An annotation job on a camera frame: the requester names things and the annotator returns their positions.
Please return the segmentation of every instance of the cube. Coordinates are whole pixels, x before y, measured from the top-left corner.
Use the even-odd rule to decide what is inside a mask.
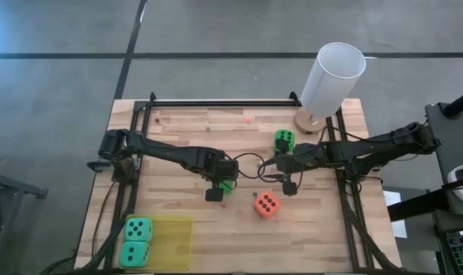
[[[294,133],[289,130],[280,129],[276,131],[276,137],[274,138],[274,150],[276,152],[280,151],[280,148],[277,147],[276,140],[281,139],[287,142],[288,149],[286,152],[293,150],[294,148]]]
[[[254,201],[253,207],[263,219],[268,219],[279,209],[280,203],[269,191],[263,192]]]
[[[233,188],[234,184],[235,184],[235,182],[232,182],[231,180],[225,180],[225,181],[219,183],[219,188],[223,189],[223,193],[231,194],[233,189],[230,189],[230,188]]]
[[[150,245],[146,241],[126,241],[119,254],[122,267],[145,267],[150,257]]]
[[[125,241],[149,242],[154,235],[154,225],[149,218],[129,218],[126,221]]]

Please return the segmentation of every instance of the white cup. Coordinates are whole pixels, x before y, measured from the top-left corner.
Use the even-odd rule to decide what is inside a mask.
[[[318,52],[301,94],[304,109],[315,117],[334,115],[366,69],[366,59],[352,45],[334,42]]]

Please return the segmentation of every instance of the wooden base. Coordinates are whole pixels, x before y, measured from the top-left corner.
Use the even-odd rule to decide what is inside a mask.
[[[304,108],[294,115],[294,126],[303,134],[316,134],[326,126],[325,118],[311,116]]]

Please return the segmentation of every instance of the wooden table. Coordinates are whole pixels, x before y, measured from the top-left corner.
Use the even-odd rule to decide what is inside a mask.
[[[129,128],[133,104],[133,100],[115,101],[108,129]],[[347,99],[342,108],[347,131],[368,137],[360,100]],[[294,131],[296,143],[318,141],[318,135],[301,134],[294,128],[295,111],[296,107],[152,108],[148,137],[179,146],[215,147],[225,150],[231,157],[255,152],[267,159],[274,154],[274,133],[278,129]],[[250,175],[256,174],[257,164],[256,157],[240,159],[241,170]],[[275,168],[269,168],[267,173],[274,171]],[[112,184],[111,175],[112,172],[97,174],[76,267],[83,266],[90,259],[92,234],[102,200]],[[298,179],[299,174],[293,176],[294,181]],[[400,266],[381,184],[379,180],[366,180],[362,184],[361,199],[367,230],[388,258]],[[225,195],[223,202],[206,202],[204,191],[209,187],[210,183],[178,164],[144,158],[135,213],[194,218],[189,272],[351,271],[334,170],[305,172],[298,194],[292,197],[283,195],[279,183],[240,177],[237,189],[231,195]],[[98,244],[109,232],[116,189],[113,189],[102,216]],[[270,220],[262,220],[251,207],[252,193],[267,190],[280,200],[281,208]],[[121,237],[115,249],[115,266],[118,266]],[[356,239],[363,262],[361,242]]]

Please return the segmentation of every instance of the concrete floor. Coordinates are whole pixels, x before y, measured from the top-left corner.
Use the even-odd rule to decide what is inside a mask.
[[[0,53],[124,53],[138,3],[0,0]],[[371,53],[463,52],[463,0],[149,0],[135,52],[316,52],[337,40]],[[123,98],[284,98],[302,90],[313,61],[133,60]],[[5,273],[39,273],[76,249],[94,178],[86,162],[97,157],[122,64],[0,60],[0,173],[50,188],[44,201],[24,202]],[[463,59],[376,59],[351,97],[380,134],[461,94]],[[433,155],[390,163],[382,177],[442,183]]]

